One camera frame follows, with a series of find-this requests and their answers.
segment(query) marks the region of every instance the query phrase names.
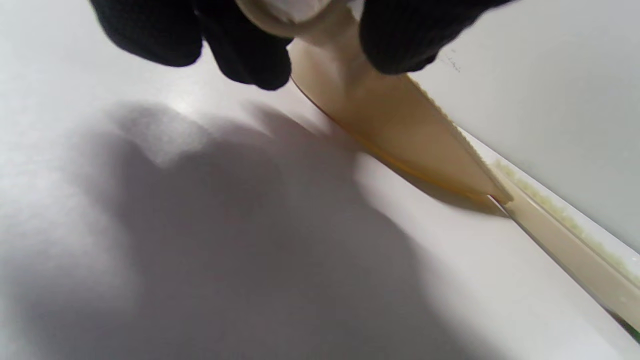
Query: black glove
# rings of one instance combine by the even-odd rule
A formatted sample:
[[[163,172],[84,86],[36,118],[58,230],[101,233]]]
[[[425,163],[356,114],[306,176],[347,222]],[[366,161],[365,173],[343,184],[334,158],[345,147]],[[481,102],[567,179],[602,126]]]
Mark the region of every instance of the black glove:
[[[100,24],[120,48],[169,66],[200,56],[202,38],[231,80],[274,90],[286,84],[291,39],[267,34],[234,0],[91,0]],[[509,0],[366,0],[362,47],[381,72],[416,71],[431,63],[485,10]]]

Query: white wall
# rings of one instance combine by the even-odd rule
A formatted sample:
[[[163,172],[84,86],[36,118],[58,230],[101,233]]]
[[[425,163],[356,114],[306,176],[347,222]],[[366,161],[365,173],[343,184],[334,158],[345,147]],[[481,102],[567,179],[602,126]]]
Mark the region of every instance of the white wall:
[[[460,126],[640,250],[640,2],[522,0],[420,84]]]

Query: white backdrop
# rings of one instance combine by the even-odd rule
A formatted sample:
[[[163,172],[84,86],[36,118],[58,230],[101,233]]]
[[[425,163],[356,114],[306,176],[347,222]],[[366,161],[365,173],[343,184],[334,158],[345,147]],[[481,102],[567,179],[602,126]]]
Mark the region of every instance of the white backdrop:
[[[640,3],[521,0],[414,76],[464,129],[640,251]]]
[[[323,133],[292,84],[131,56],[86,1],[0,1],[0,65],[0,359],[638,358],[509,219],[250,106]]]

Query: white surface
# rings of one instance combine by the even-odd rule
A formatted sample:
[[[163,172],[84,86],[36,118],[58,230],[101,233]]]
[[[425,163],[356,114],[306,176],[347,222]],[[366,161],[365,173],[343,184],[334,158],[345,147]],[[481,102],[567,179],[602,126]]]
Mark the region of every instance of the white surface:
[[[326,130],[292,85],[139,60],[84,2],[0,6],[0,358],[457,352],[438,316],[506,359],[640,356],[509,220],[250,106]]]
[[[635,0],[521,0],[415,77],[464,129],[640,252]]]

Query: finger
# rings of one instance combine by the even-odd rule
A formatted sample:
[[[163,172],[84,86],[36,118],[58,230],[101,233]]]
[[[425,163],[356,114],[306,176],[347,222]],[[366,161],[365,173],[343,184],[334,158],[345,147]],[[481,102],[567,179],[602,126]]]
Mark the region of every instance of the finger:
[[[121,49],[169,66],[200,56],[202,36],[188,0],[91,0],[100,25]]]
[[[508,0],[367,0],[360,41],[381,72],[420,70],[487,9]]]
[[[287,44],[253,25],[233,0],[196,0],[202,33],[218,67],[231,80],[265,90],[285,85],[291,75]]]

